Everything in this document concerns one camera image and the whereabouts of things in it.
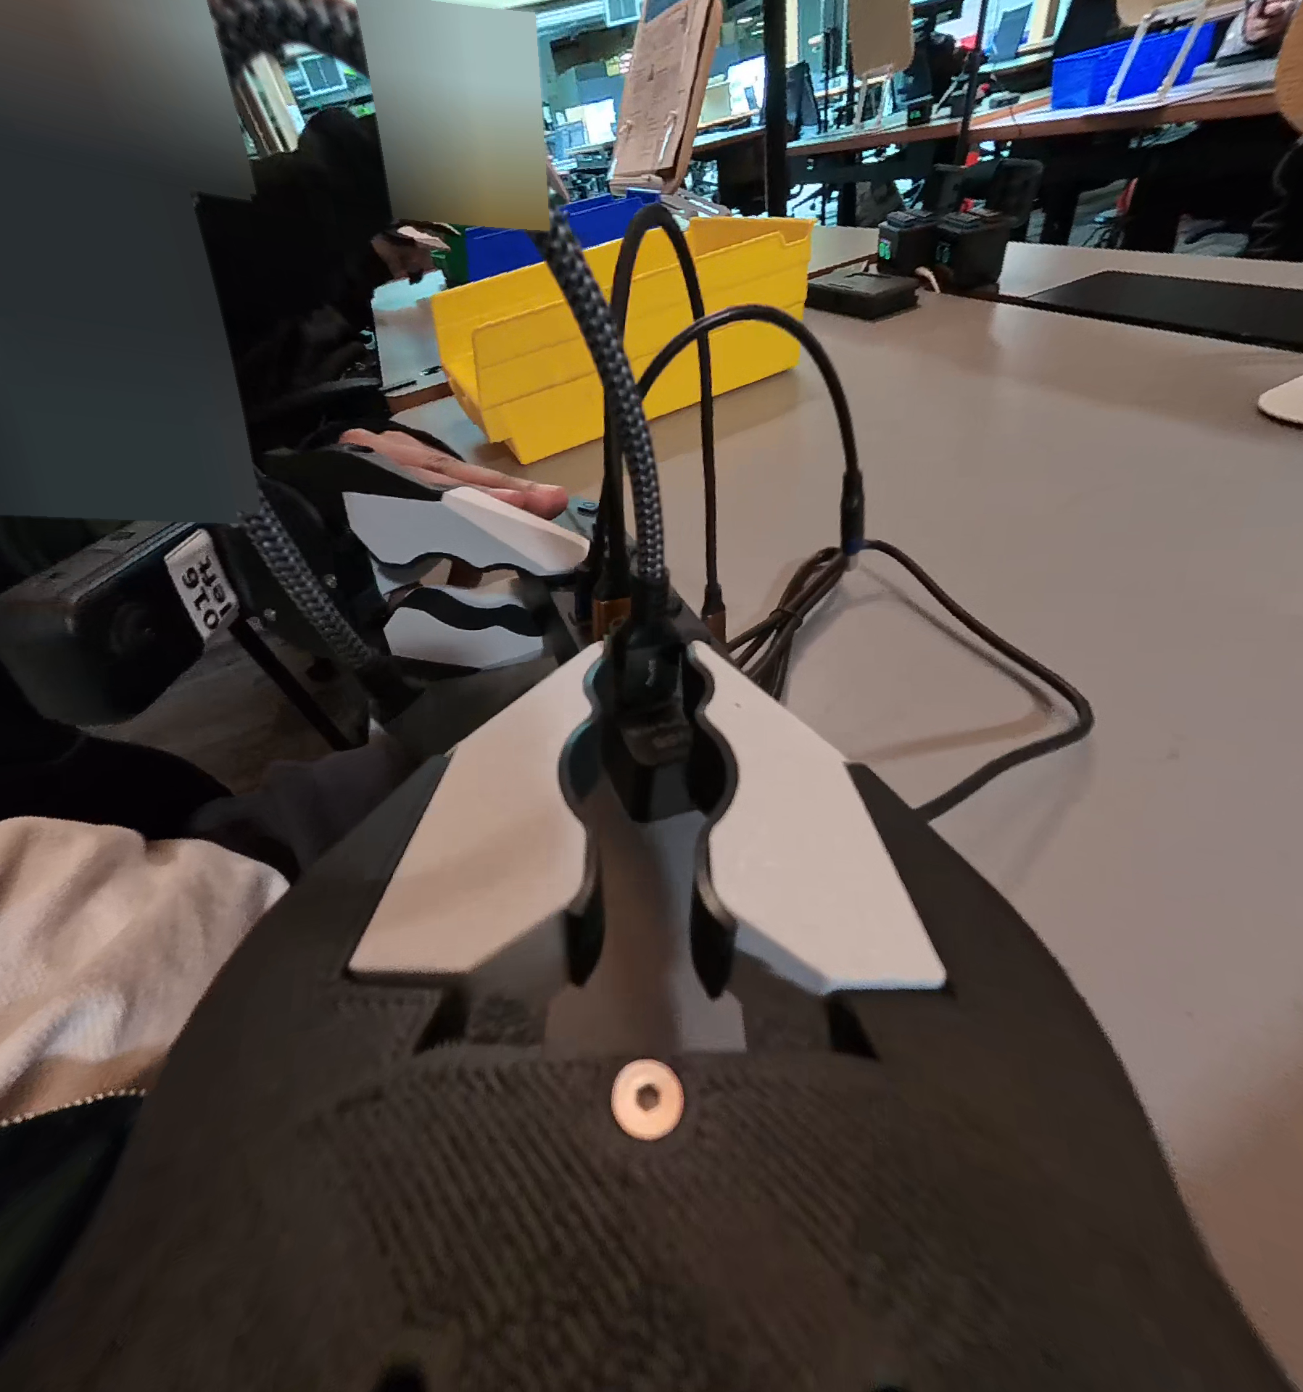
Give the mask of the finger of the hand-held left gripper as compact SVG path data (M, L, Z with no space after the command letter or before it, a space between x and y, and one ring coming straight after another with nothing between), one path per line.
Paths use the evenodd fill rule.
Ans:
M424 497L349 491L343 501L350 530L392 569L450 558L484 572L511 569L546 579L577 569L591 549L580 532L472 487Z
M446 666L488 669L540 655L543 620L513 587L414 587L384 624L391 652Z

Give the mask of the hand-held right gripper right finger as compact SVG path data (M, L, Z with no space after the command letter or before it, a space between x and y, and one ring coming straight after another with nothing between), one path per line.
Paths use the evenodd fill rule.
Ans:
M844 753L707 642L699 729L725 787L696 845L693 948L720 994L743 952L816 997L935 991L947 971Z

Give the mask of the person's left hand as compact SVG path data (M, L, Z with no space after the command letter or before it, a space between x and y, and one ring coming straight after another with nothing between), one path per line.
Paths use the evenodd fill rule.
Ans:
M352 426L342 431L340 443L381 453L426 485L474 488L546 520L556 520L571 503L568 491L556 484L508 475L500 469L465 460L446 443L423 430L398 426L387 429Z

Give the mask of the black stand pole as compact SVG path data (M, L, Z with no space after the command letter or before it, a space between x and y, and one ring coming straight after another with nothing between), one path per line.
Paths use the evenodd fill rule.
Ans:
M765 20L765 210L783 218L788 210L788 2L764 1Z

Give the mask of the black USB hub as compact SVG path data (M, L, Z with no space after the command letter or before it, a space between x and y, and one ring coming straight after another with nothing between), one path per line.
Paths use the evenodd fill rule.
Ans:
M595 550L597 510L597 500L574 495L566 511L558 518L561 526L590 542L590 558L594 558ZM543 584L549 594L542 608L546 646L549 652L559 653L561 661L568 659L575 650L601 645L623 620L626 603L604 597L595 587L595 575L584 562L575 565L569 574L546 579ZM730 653L726 645L723 611L704 620L699 610L672 587L668 594L667 614L687 643L704 640L720 655Z

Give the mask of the blue plastic bin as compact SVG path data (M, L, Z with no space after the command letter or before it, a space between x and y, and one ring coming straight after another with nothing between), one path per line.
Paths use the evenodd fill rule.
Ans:
M578 198L559 210L581 244L590 249L620 240L635 213L659 201L661 194L656 189L630 188L622 194L603 192ZM469 284L532 266L539 259L537 247L526 230L469 226L463 237Z
M1198 68L1212 62L1225 33L1224 20L1205 21L1186 44L1192 21L1153 25L1141 43L1134 37L1058 56L1053 68L1050 107L1074 110L1106 105L1121 78L1116 101L1169 92L1187 85Z

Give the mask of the thin black cable blue plug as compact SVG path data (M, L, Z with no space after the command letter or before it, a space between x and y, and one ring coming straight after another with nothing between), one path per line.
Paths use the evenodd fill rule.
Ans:
M768 324L796 339L803 352L815 362L823 378L835 408L842 447L842 481L839 501L839 543L822 547L807 558L793 574L778 605L768 617L728 640L733 655L743 649L739 669L773 698L783 700L790 666L796 655L797 636L807 617L828 600L835 587L865 550L867 542L867 487L861 468L860 449L851 405L835 362L816 334L787 310L761 304L736 304L701 314L683 327L651 359L638 378L638 388L646 397L661 375L685 349L693 344L709 347L712 334L735 324Z

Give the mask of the beige garment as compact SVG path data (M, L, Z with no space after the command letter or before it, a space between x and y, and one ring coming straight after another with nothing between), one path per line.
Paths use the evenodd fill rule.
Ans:
M141 1093L286 890L205 840L0 820L0 1127Z

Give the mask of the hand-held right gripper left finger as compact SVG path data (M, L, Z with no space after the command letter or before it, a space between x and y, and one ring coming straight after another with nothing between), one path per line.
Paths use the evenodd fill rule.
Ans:
M593 645L459 742L349 961L365 980L561 990L604 942L569 748L591 727Z

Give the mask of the black cable orange plugs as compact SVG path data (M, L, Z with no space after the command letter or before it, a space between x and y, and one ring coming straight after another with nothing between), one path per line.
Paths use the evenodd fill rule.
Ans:
M707 308L699 272L685 233L677 217L661 202L640 205L626 230L610 292L610 313L620 333L626 334L626 318L635 278L636 262L643 239L652 230L667 234L683 272L693 317L706 317ZM714 431L713 362L709 339L697 344L700 382L700 443L703 462L703 497L706 524L707 582L700 619L712 637L720 645L728 637L728 608L719 572L719 482ZM587 581L587 608L595 637L607 634L616 619L627 610L629 561L626 553L623 456L616 430L616 416L606 408L604 474L598 513L591 540L591 579Z

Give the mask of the black flat device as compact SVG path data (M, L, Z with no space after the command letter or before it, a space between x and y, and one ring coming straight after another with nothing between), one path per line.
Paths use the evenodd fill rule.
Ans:
M806 305L839 317L878 321L915 308L922 288L923 281L915 275L836 269L809 279Z

